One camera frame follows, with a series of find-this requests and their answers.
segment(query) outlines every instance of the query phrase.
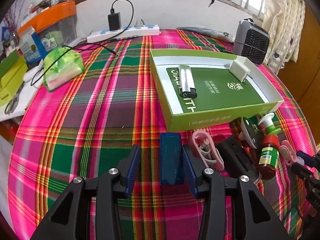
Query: table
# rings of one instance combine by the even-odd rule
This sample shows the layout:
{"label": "table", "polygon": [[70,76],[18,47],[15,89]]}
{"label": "table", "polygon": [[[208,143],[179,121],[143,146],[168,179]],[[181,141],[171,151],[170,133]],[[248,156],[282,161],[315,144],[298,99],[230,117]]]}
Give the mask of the table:
{"label": "table", "polygon": [[[150,49],[232,49],[196,33],[161,30],[160,36],[112,42],[115,57],[102,48],[82,52],[85,72],[53,93],[37,92],[20,125],[12,151],[8,198],[13,229],[29,239],[42,217],[75,176],[94,178],[117,165],[141,146],[141,166],[132,197],[119,200],[124,240],[197,239],[203,201],[192,197],[186,183],[160,186],[159,135],[166,132],[149,67]],[[287,139],[309,155],[316,152],[310,129],[299,106],[281,81],[260,66],[284,98],[276,111],[279,140]],[[237,123],[205,129],[219,143],[238,136]],[[192,131],[181,133],[187,143]],[[297,208],[305,212],[301,180],[287,170],[281,157],[276,177],[258,184],[292,237],[301,230]],[[226,206],[226,239],[231,239],[231,207]],[[94,237],[95,200],[91,210]]]}

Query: metal screw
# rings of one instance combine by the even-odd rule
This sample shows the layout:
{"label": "metal screw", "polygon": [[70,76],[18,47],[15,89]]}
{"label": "metal screw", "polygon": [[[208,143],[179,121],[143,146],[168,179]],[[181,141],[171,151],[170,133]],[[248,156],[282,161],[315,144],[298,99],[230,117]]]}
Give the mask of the metal screw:
{"label": "metal screw", "polygon": [[82,178],[81,177],[75,177],[74,179],[73,179],[73,182],[74,183],[79,183],[79,182],[81,182],[82,181]]}
{"label": "metal screw", "polygon": [[112,168],[109,170],[109,174],[114,175],[118,173],[118,169],[117,168]]}
{"label": "metal screw", "polygon": [[212,173],[213,173],[213,169],[211,169],[211,168],[206,168],[206,169],[204,169],[204,173],[205,173],[205,174],[212,174]]}
{"label": "metal screw", "polygon": [[240,179],[241,179],[243,182],[248,182],[248,181],[249,181],[249,177],[246,176],[246,175],[242,175],[242,176],[240,177]]}

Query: yellow box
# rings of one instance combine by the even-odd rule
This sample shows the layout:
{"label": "yellow box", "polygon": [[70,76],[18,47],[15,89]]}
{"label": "yellow box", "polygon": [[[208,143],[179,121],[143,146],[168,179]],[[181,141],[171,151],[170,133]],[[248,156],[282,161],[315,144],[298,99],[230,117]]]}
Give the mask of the yellow box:
{"label": "yellow box", "polygon": [[8,103],[16,94],[27,69],[26,61],[21,56],[3,76],[0,76],[0,106]]}

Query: green booklet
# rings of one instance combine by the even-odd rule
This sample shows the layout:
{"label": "green booklet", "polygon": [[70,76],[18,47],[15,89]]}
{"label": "green booklet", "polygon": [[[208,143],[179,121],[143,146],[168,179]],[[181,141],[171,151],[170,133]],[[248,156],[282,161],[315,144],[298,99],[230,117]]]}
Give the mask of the green booklet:
{"label": "green booklet", "polygon": [[178,68],[166,70],[184,113],[265,103],[248,80],[240,82],[225,68],[192,67],[191,72],[198,96],[193,100],[182,98],[179,95]]}

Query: black cable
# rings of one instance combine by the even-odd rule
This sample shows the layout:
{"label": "black cable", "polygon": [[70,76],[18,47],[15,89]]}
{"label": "black cable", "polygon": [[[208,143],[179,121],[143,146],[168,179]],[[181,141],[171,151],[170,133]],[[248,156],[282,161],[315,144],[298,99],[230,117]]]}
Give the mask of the black cable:
{"label": "black cable", "polygon": [[[131,40],[131,39],[134,39],[134,38],[137,38],[138,36],[131,36],[131,37],[127,37],[127,38],[123,38],[123,39],[113,39],[113,40],[110,40],[108,42],[113,42],[113,41],[124,41],[124,40]],[[95,42],[92,42],[92,43],[83,43],[83,44],[79,44],[79,47],[81,45],[85,46],[85,45],[90,45],[90,44],[94,44],[94,45],[97,45],[97,46],[100,46],[101,44],[99,43],[95,43]],[[71,49],[72,47],[68,46],[68,45],[62,45],[62,47],[65,47],[65,48],[69,48]],[[76,48],[76,50],[79,50],[79,51],[90,51],[90,50],[95,50],[96,48],[94,48],[94,46],[90,46],[89,48],[86,48],[86,49],[80,49],[80,48]]]}
{"label": "black cable", "polygon": [[[116,1],[120,1],[120,0],[115,0],[115,1],[112,3],[112,5],[111,5],[111,10],[110,10],[111,13],[114,13],[114,12],[115,12],[115,10],[114,10],[114,8],[113,8],[113,5],[115,4]],[[134,8],[133,8],[132,2],[130,2],[129,0],[124,0],[124,1],[129,2],[129,3],[131,4],[131,7],[132,7],[132,16],[131,16],[130,23],[128,24],[128,26],[127,26],[122,32],[119,32],[118,34],[116,34],[116,35],[114,35],[114,36],[112,36],[112,37],[110,37],[110,38],[108,38],[108,39],[106,39],[106,40],[104,40],[104,41],[109,41],[109,40],[111,40],[111,39],[113,39],[113,38],[115,38],[115,37],[118,37],[120,34],[124,33],[124,32],[130,27],[130,25],[131,25],[131,23],[132,23],[132,19],[133,19]]]}
{"label": "black cable", "polygon": [[42,71],[43,68],[39,69],[39,70],[36,72],[36,74],[33,76],[32,80],[31,80],[31,83],[30,83],[30,86],[33,86],[34,84],[36,84],[36,83],[49,71],[49,69],[50,69],[59,59],[61,59],[64,55],[66,55],[69,51],[71,51],[71,50],[73,50],[73,49],[77,49],[77,47],[80,47],[80,46],[83,46],[83,45],[97,45],[97,46],[99,46],[99,47],[102,47],[102,48],[104,48],[104,49],[107,49],[108,51],[110,51],[110,52],[113,53],[114,55],[118,56],[118,54],[117,54],[116,52],[114,52],[113,50],[107,48],[107,47],[104,46],[104,45],[101,45],[101,44],[99,44],[99,43],[94,43],[94,42],[92,42],[92,43],[84,43],[84,44],[79,44],[79,45],[76,45],[76,46],[73,46],[73,47],[69,47],[68,50],[66,50],[64,53],[62,53],[62,54],[47,68],[47,70],[45,70],[45,71],[43,72],[43,74],[42,74],[35,82],[33,82],[33,79]]}
{"label": "black cable", "polygon": [[263,51],[263,50],[261,50],[261,49],[258,49],[258,48],[254,47],[254,46],[251,46],[251,45],[248,45],[248,44],[239,42],[239,41],[235,41],[235,42],[240,43],[240,44],[242,44],[242,45],[244,45],[244,46],[251,47],[251,48],[253,48],[253,49],[257,49],[258,51],[261,51],[261,52],[263,52],[263,53],[267,53],[266,51]]}
{"label": "black cable", "polygon": [[[112,5],[111,5],[111,10],[110,10],[111,12],[112,12],[112,11],[114,12],[113,5],[114,5],[114,3],[115,3],[116,1],[119,1],[119,0],[115,0],[115,1],[112,3]],[[130,2],[129,0],[124,0],[124,1],[129,2],[129,3],[131,4],[131,7],[132,7],[132,15],[131,15],[130,23],[128,24],[128,26],[127,26],[123,31],[119,32],[118,34],[116,34],[116,35],[114,35],[114,36],[112,36],[112,37],[110,37],[110,38],[108,38],[108,39],[106,39],[106,40],[100,41],[100,42],[110,41],[110,40],[114,39],[115,37],[119,36],[120,34],[124,33],[124,32],[130,27],[130,25],[131,25],[131,23],[132,23],[132,19],[133,19],[134,8],[133,8],[132,2]],[[66,55],[69,51],[71,51],[71,50],[73,50],[73,49],[77,49],[78,47],[81,47],[81,46],[84,46],[84,45],[90,45],[90,44],[91,44],[91,45],[97,45],[97,46],[103,47],[104,49],[110,51],[111,53],[113,53],[113,54],[115,54],[115,55],[118,55],[116,52],[114,52],[113,50],[107,48],[106,46],[101,45],[101,44],[99,44],[99,43],[94,43],[94,42],[84,43],[84,44],[79,44],[79,45],[76,45],[76,46],[73,46],[73,47],[69,47],[68,50],[66,50],[64,53],[62,53],[62,54],[48,67],[48,69],[45,70],[45,71],[43,72],[43,74],[42,74],[35,82],[33,82],[33,79],[42,71],[42,68],[41,68],[39,71],[37,71],[37,73],[33,76],[32,80],[31,80],[30,86],[33,86],[35,83],[37,83],[37,82],[49,71],[49,69],[50,69],[59,59],[61,59],[64,55]]]}

